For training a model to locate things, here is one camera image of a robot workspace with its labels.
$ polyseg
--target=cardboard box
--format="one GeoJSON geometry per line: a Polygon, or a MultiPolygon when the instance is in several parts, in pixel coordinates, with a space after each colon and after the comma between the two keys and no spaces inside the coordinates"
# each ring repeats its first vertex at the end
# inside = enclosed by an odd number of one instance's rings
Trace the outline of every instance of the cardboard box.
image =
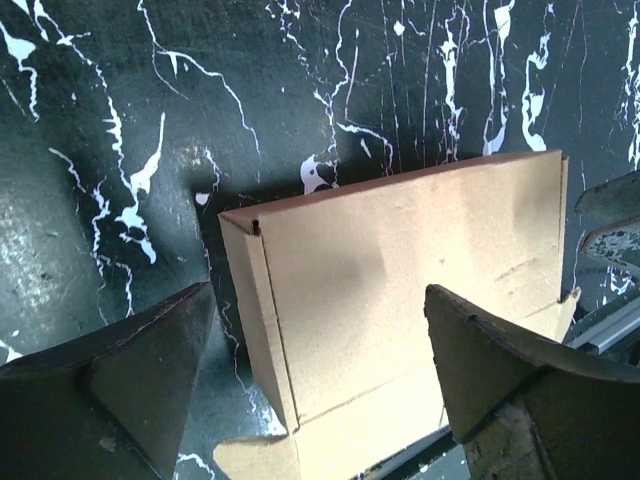
{"type": "Polygon", "coordinates": [[[501,154],[221,214],[253,374],[288,435],[223,442],[218,465],[347,479],[445,425],[430,283],[561,341],[566,190],[559,151],[501,154]]]}

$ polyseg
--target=open cardboard box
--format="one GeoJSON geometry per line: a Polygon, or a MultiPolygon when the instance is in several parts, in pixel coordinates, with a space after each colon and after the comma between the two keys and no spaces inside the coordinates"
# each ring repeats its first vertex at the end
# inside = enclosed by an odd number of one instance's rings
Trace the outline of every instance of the open cardboard box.
{"type": "Polygon", "coordinates": [[[225,441],[217,464],[347,479],[446,425],[430,283],[561,341],[566,191],[561,152],[500,154],[221,214],[253,374],[288,434],[225,441]]]}

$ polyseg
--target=brown cardboard box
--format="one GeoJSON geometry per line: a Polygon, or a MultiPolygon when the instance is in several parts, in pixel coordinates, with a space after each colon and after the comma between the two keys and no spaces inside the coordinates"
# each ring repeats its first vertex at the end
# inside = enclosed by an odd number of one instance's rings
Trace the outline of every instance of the brown cardboard box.
{"type": "Polygon", "coordinates": [[[218,465],[347,479],[446,424],[427,284],[561,340],[566,182],[559,151],[494,155],[221,214],[253,374],[289,434],[224,442],[218,465]]]}

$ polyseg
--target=black table surface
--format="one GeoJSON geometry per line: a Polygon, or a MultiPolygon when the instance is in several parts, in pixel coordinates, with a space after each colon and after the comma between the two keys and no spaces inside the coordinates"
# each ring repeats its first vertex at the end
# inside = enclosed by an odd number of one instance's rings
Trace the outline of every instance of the black table surface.
{"type": "Polygon", "coordinates": [[[175,477],[220,478],[218,441],[282,429],[216,215],[483,153],[571,157],[563,290],[614,298],[633,279],[577,252],[572,205],[638,167],[637,3],[3,2],[0,363],[210,276],[175,477]]]}

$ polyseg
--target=marbled surface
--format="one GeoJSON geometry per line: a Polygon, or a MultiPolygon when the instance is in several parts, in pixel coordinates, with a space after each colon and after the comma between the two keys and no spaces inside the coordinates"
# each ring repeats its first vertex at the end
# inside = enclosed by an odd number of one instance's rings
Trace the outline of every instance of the marbled surface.
{"type": "MultiPolygon", "coordinates": [[[[561,148],[569,205],[638,168],[637,0],[7,0],[0,362],[211,276],[219,315],[176,478],[276,432],[216,214],[482,153],[561,148]]],[[[577,254],[591,310],[632,284],[577,254]]]]}

